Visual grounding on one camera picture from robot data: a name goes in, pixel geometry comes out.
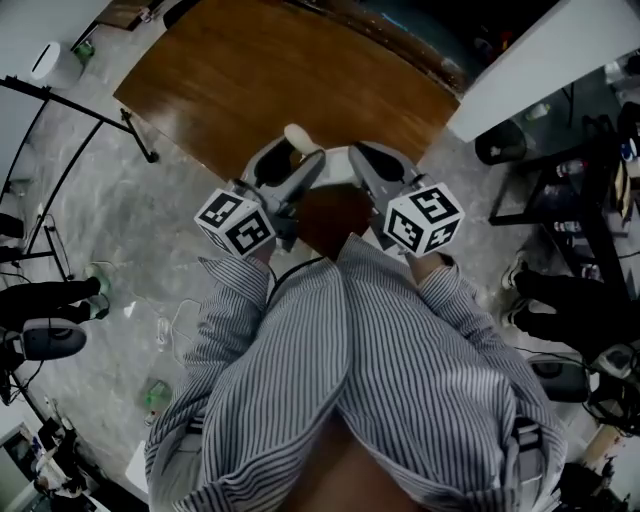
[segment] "trash bin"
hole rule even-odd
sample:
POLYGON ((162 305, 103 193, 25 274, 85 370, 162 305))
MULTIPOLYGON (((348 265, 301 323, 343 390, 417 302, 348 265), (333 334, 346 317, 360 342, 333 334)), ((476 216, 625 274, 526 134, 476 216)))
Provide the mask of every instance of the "trash bin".
POLYGON ((68 89, 82 74, 82 64, 66 46, 51 41, 31 67, 31 78, 54 89, 68 89))
POLYGON ((524 133, 507 119, 476 139, 476 155, 487 165, 522 160, 527 153, 524 133))

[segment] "marble floor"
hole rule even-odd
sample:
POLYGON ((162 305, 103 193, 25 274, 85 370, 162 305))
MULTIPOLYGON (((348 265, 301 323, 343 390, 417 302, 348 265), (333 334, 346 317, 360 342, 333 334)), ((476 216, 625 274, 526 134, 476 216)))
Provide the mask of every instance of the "marble floor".
MULTIPOLYGON (((96 55, 65 95, 117 118, 120 105, 113 92, 162 32, 159 20, 133 33, 99 27, 92 36, 96 55)), ((197 258, 217 252, 199 232, 193 215, 215 188, 223 186, 214 173, 162 134, 139 119, 134 121, 160 154, 160 162, 148 164, 129 135, 103 126, 51 210, 71 271, 80 276, 86 264, 101 262, 111 278, 111 313, 84 324, 89 334, 85 349, 46 363, 30 386, 39 405, 44 406, 45 395, 59 401, 105 472, 121 483, 130 458, 146 437, 140 393, 153 379, 175 385, 182 354, 194 335, 197 302, 209 286, 197 258), (158 350, 160 318, 173 321, 179 331, 174 333, 174 350, 158 350)), ((29 141, 38 169, 21 200, 28 228, 93 124, 65 107, 46 107, 29 141)), ((528 227, 493 228, 487 222, 506 167, 481 164, 472 145, 447 132, 429 148, 419 167, 446 182, 465 206, 467 219, 451 253, 478 285, 480 301, 497 313, 509 299, 499 292, 500 275, 532 236, 528 227)), ((507 198, 508 207, 521 203, 517 193, 507 198)), ((292 254, 279 252, 272 261, 274 270, 281 275, 308 255, 302 245, 292 254)), ((36 281, 59 279, 52 261, 35 261, 24 270, 36 281)), ((516 331, 504 334, 512 344, 546 347, 516 331)), ((20 374, 28 377, 34 369, 24 365, 20 374)))

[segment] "black pants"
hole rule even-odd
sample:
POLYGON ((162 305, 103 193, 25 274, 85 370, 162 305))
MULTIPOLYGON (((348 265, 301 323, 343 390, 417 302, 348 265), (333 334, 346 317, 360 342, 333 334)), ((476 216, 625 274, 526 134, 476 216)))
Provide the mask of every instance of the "black pants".
POLYGON ((522 310, 516 326, 531 336, 559 341, 593 361, 616 343, 640 338, 640 304, 625 300, 593 279, 543 276, 525 270, 515 277, 518 292, 556 310, 555 314, 522 310))
POLYGON ((89 320, 90 306, 70 306, 100 292, 100 281, 33 283, 11 286, 0 292, 0 326, 21 332, 24 323, 34 318, 63 318, 74 323, 89 320))
POLYGON ((0 213, 0 235, 10 236, 11 238, 23 238, 24 223, 11 215, 0 213))

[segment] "black chair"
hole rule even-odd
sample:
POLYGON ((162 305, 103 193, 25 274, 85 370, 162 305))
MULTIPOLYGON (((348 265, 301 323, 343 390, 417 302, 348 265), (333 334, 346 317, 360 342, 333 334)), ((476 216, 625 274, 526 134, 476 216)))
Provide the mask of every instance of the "black chair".
POLYGON ((196 5, 200 0, 182 0, 177 3, 171 9, 169 9, 163 16, 164 26, 168 29, 173 27, 180 18, 182 18, 189 9, 196 5))

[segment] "shirt sleeve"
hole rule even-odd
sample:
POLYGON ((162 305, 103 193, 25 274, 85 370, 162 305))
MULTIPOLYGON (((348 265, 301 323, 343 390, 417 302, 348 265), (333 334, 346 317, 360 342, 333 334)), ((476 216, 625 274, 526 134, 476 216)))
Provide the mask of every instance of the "shirt sleeve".
POLYGON ((264 263, 231 256, 200 262, 214 285, 200 308, 198 334, 185 356, 185 375, 151 428, 145 447, 147 478, 162 441, 205 407, 222 371, 249 348, 266 304, 270 272, 264 263))
POLYGON ((540 426, 548 469, 543 487, 549 492, 564 465, 567 443, 551 402, 533 370, 502 340, 493 318, 478 306, 474 287, 461 276, 457 265, 440 267, 418 288, 427 306, 462 334, 491 367, 509 379, 517 399, 517 414, 540 426))

